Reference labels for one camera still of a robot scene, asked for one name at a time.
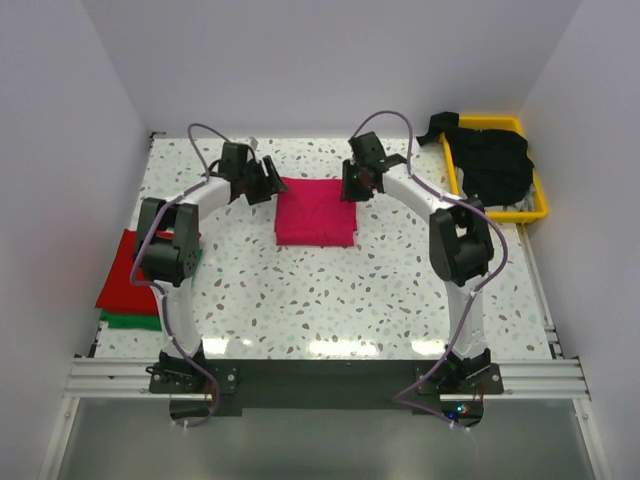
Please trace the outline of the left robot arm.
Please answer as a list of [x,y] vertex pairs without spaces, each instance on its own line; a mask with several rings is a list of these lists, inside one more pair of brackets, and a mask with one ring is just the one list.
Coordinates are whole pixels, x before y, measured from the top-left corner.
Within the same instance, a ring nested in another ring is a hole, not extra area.
[[250,145],[226,141],[221,158],[205,166],[201,180],[176,195],[142,201],[130,282],[152,289],[166,341],[153,375],[171,377],[185,392],[200,390],[207,380],[192,310],[200,221],[240,197],[255,205],[287,191],[269,155],[258,160]]

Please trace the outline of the pink t shirt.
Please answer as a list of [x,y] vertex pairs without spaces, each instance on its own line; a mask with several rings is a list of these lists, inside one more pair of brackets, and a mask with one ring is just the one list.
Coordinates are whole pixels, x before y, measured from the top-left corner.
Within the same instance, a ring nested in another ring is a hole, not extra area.
[[279,246],[353,247],[357,204],[341,199],[338,179],[284,177],[274,231]]

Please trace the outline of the aluminium frame rail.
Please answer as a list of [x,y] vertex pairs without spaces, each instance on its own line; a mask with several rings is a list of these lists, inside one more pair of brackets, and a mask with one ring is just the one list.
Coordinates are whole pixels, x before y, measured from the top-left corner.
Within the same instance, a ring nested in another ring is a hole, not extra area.
[[[433,365],[431,359],[250,360],[214,358],[206,362],[223,395],[266,394],[289,398],[318,395],[380,396],[388,399],[416,382]],[[77,358],[65,393],[78,398],[161,396],[191,399],[197,387],[182,386],[151,373],[152,360]],[[584,400],[590,393],[577,359],[503,360],[454,387],[429,380],[417,389],[421,396],[440,394],[447,400],[534,399]]]

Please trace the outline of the grey t shirt in bin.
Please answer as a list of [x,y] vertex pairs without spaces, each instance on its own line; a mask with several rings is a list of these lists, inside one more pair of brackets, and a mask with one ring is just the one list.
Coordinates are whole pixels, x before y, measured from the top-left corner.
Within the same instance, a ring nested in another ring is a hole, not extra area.
[[467,177],[461,169],[456,170],[459,196],[477,198],[486,211],[527,212],[533,211],[536,189],[532,182],[516,180],[505,175],[472,175]]

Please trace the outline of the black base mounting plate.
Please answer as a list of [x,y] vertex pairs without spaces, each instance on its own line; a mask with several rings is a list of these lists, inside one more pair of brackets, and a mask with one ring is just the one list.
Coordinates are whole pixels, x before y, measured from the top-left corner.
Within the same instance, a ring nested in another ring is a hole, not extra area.
[[434,360],[200,359],[194,368],[162,355],[147,367],[149,391],[170,398],[174,421],[240,416],[248,409],[390,410],[439,413],[477,424],[484,399],[504,392],[497,364],[470,374]]

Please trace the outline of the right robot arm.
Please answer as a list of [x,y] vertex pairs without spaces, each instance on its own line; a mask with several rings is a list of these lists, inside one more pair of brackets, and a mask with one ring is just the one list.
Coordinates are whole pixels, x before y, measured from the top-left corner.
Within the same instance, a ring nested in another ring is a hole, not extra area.
[[488,217],[480,203],[447,193],[421,179],[407,158],[386,153],[375,133],[353,136],[348,143],[352,157],[342,163],[341,199],[363,202],[386,194],[427,222],[429,261],[446,288],[449,340],[442,357],[413,387],[434,380],[469,392],[491,365],[482,297],[494,257]]

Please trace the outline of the red folded t shirt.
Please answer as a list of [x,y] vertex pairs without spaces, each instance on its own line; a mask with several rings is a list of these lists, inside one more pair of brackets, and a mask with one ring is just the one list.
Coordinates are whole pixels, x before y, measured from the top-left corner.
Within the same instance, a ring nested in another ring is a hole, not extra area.
[[148,286],[134,285],[130,273],[136,233],[125,229],[95,307],[111,314],[157,317],[154,294]]

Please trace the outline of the black t shirt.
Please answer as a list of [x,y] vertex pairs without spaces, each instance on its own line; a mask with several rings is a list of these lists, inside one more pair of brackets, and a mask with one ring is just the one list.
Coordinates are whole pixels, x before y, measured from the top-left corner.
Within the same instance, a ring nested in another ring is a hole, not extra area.
[[524,207],[533,188],[534,164],[523,136],[499,128],[465,127],[459,114],[442,112],[430,118],[427,132],[416,140],[424,146],[441,138],[449,144],[464,196],[477,197],[486,207]]

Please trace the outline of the green folded t shirt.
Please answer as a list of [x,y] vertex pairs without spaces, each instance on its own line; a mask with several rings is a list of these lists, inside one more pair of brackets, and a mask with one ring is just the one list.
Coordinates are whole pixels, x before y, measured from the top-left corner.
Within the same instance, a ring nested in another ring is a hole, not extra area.
[[108,324],[111,329],[139,329],[148,331],[161,331],[159,313],[157,317],[111,314],[100,310],[100,320]]

